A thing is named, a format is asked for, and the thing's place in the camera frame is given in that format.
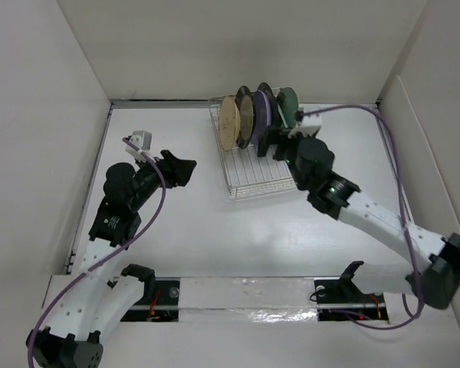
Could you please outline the brown rimmed cream plate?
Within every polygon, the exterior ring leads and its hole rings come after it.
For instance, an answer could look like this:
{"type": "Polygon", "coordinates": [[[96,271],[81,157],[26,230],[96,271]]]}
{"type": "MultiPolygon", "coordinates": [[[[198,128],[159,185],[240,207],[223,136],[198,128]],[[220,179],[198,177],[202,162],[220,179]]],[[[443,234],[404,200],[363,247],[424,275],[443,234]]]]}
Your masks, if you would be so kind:
{"type": "Polygon", "coordinates": [[[266,82],[261,82],[258,85],[258,90],[264,92],[268,98],[269,105],[271,108],[271,125],[273,127],[281,128],[281,119],[278,117],[278,101],[273,93],[273,90],[266,82]]]}

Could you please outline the teal rectangular ceramic plate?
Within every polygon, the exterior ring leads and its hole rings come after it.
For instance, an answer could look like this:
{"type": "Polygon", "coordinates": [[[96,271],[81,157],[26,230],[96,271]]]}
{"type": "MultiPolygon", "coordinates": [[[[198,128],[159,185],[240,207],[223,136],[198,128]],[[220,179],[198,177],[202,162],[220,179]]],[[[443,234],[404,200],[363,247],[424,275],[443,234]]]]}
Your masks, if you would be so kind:
{"type": "Polygon", "coordinates": [[[278,103],[278,117],[281,119],[282,128],[293,128],[295,125],[294,113],[291,112],[286,104],[278,103]]]}

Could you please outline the purple plastic plate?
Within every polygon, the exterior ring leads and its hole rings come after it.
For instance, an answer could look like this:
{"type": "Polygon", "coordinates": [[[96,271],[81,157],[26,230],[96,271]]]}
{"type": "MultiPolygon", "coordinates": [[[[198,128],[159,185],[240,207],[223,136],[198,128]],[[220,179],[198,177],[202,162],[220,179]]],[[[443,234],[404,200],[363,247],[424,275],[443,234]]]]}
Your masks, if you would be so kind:
{"type": "Polygon", "coordinates": [[[259,139],[271,125],[271,105],[265,92],[257,90],[252,94],[252,100],[255,108],[255,128],[251,137],[251,142],[258,148],[259,139]]]}

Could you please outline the teal round plate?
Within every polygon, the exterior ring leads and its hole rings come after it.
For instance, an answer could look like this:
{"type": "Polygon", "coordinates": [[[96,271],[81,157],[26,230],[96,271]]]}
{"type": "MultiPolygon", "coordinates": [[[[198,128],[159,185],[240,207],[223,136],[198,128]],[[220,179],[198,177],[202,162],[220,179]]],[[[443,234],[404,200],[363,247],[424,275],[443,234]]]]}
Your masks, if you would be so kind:
{"type": "Polygon", "coordinates": [[[299,110],[299,101],[292,87],[283,87],[278,94],[278,103],[286,122],[286,126],[293,128],[297,125],[295,113],[299,110]]]}

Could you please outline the tan floral round plate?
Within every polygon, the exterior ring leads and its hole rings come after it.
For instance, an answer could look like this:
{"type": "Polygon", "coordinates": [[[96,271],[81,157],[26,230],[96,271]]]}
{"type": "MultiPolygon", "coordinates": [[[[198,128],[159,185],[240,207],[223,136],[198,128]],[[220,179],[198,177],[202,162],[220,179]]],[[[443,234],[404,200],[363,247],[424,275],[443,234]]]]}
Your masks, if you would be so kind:
{"type": "Polygon", "coordinates": [[[218,136],[221,147],[229,151],[235,147],[240,131],[240,113],[233,97],[222,100],[218,115],[218,136]]]}

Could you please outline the black mosaic rimmed plate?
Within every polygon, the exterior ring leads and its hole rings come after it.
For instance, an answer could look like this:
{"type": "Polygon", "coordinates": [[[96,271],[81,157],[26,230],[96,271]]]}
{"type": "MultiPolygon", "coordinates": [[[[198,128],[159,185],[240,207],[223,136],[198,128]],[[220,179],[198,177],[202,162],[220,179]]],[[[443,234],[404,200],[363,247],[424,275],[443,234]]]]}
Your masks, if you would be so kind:
{"type": "Polygon", "coordinates": [[[240,116],[240,128],[237,146],[244,150],[251,142],[255,128],[255,107],[252,93],[247,86],[241,86],[235,96],[235,103],[240,116]]]}

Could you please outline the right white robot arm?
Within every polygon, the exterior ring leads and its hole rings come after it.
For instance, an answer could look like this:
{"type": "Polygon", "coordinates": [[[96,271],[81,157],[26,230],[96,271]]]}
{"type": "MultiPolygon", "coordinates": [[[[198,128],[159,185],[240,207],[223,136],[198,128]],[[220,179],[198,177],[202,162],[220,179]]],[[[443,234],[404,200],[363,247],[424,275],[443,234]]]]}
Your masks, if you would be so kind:
{"type": "Polygon", "coordinates": [[[413,294],[422,303],[444,310],[460,287],[460,234],[448,237],[428,231],[395,215],[332,170],[335,155],[317,137],[317,130],[271,127],[258,140],[258,155],[275,146],[273,158],[284,161],[296,187],[320,213],[375,238],[408,266],[379,267],[352,261],[340,276],[339,292],[357,301],[369,292],[413,294]]]}

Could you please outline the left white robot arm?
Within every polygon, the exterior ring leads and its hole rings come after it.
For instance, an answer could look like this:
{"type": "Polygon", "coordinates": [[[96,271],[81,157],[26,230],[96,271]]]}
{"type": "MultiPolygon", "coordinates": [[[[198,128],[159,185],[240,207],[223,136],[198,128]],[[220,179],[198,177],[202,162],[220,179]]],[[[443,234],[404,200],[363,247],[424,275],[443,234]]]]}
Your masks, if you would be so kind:
{"type": "Polygon", "coordinates": [[[184,187],[196,161],[163,150],[151,159],[141,149],[136,165],[116,163],[106,172],[103,199],[78,276],[46,307],[28,335],[28,365],[33,367],[97,367],[104,344],[123,315],[136,302],[156,301],[155,272],[129,264],[113,281],[128,248],[147,230],[139,210],[157,190],[184,187]]]}

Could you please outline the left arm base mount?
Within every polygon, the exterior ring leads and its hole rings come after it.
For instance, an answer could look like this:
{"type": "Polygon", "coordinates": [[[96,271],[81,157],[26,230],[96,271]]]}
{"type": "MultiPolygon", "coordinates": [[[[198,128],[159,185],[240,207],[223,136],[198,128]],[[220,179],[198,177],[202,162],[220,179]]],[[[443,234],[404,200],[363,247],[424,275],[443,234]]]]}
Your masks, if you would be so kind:
{"type": "Polygon", "coordinates": [[[180,280],[157,279],[150,296],[143,296],[121,318],[121,322],[177,322],[180,280]]]}

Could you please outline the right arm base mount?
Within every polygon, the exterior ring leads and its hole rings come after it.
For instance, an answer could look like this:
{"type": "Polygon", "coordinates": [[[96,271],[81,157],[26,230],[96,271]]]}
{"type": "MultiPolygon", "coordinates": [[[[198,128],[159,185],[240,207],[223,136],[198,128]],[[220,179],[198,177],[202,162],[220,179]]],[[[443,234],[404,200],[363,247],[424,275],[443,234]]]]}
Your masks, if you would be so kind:
{"type": "Polygon", "coordinates": [[[309,299],[316,304],[320,322],[389,320],[382,294],[363,294],[354,285],[342,288],[339,278],[316,278],[314,287],[309,299]]]}

